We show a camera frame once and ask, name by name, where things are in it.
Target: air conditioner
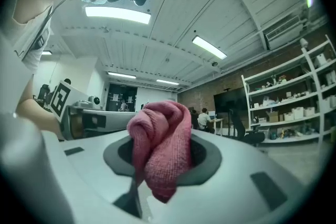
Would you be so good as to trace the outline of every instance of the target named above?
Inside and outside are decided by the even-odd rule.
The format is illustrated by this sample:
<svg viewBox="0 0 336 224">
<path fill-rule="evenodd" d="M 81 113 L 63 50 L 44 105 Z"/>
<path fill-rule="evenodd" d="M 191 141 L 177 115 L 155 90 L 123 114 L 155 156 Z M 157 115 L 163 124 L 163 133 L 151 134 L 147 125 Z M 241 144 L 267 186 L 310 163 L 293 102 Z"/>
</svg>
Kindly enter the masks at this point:
<svg viewBox="0 0 336 224">
<path fill-rule="evenodd" d="M 277 49 L 297 38 L 300 36 L 302 29 L 303 21 L 300 20 L 299 16 L 295 16 L 288 20 L 284 24 L 266 34 L 269 49 Z"/>
</svg>

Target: forearm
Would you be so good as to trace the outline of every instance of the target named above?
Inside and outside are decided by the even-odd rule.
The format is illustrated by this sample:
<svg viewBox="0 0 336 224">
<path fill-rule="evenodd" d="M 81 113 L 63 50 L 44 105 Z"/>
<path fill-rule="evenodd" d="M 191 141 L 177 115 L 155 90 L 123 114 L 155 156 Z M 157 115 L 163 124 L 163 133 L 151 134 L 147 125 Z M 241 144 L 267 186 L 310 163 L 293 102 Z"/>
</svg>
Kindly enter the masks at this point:
<svg viewBox="0 0 336 224">
<path fill-rule="evenodd" d="M 64 139 L 56 117 L 41 108 L 35 100 L 26 99 L 21 102 L 16 108 L 16 113 L 34 122 L 40 130 L 51 131 L 55 133 L 59 139 Z"/>
</svg>

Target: folded towel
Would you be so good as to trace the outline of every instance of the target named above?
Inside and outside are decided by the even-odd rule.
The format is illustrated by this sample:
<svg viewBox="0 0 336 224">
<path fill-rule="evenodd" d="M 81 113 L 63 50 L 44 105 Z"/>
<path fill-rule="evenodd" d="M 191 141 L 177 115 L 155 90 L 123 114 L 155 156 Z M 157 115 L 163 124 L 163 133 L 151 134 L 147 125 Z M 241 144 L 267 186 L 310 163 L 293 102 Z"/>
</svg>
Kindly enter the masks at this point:
<svg viewBox="0 0 336 224">
<path fill-rule="evenodd" d="M 192 168 L 188 109 L 173 101 L 146 104 L 127 130 L 134 139 L 138 185 L 145 180 L 156 199 L 168 202 L 176 191 L 176 178 Z"/>
</svg>

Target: man sitting at desk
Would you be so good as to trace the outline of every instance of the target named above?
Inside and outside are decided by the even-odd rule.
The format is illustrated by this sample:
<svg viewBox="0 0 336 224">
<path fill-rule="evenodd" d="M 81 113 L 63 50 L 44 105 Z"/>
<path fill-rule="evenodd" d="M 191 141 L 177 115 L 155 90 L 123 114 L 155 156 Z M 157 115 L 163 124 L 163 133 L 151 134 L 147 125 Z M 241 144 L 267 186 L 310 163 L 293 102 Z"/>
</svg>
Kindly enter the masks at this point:
<svg viewBox="0 0 336 224">
<path fill-rule="evenodd" d="M 201 131 L 205 131 L 208 133 L 215 133 L 215 129 L 208 126 L 208 123 L 214 122 L 215 120 L 210 119 L 208 115 L 208 109 L 202 109 L 202 114 L 198 116 L 198 125 Z"/>
</svg>

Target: qr code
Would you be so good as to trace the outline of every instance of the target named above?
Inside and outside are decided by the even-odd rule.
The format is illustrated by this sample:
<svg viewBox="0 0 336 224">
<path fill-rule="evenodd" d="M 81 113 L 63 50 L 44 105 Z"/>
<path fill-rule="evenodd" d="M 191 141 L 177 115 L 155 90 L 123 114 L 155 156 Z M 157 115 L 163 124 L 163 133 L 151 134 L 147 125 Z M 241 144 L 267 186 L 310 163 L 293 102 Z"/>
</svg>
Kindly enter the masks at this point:
<svg viewBox="0 0 336 224">
<path fill-rule="evenodd" d="M 59 117 L 61 117 L 62 111 L 64 109 L 70 91 L 71 91 L 70 89 L 68 89 L 65 85 L 60 83 L 60 85 L 57 87 L 54 93 L 51 102 L 51 107 Z"/>
</svg>

